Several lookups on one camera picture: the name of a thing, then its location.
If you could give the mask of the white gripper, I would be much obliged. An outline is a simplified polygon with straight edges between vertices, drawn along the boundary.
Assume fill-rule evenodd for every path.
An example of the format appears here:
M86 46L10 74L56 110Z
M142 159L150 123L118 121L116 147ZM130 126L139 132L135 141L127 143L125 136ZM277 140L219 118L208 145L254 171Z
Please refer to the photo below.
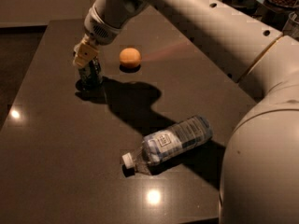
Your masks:
M84 27L86 35L74 46L73 65L78 69L86 67L98 55L99 48L95 41L100 45L109 45L121 31L105 23L94 7L89 9Z

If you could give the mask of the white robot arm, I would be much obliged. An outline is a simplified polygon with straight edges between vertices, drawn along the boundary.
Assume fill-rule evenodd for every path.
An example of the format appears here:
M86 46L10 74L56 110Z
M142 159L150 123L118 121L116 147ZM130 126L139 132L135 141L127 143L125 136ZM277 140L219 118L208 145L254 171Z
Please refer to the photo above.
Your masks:
M95 0L75 66L85 66L146 6L258 102L225 150L219 223L299 224L297 41L217 0Z

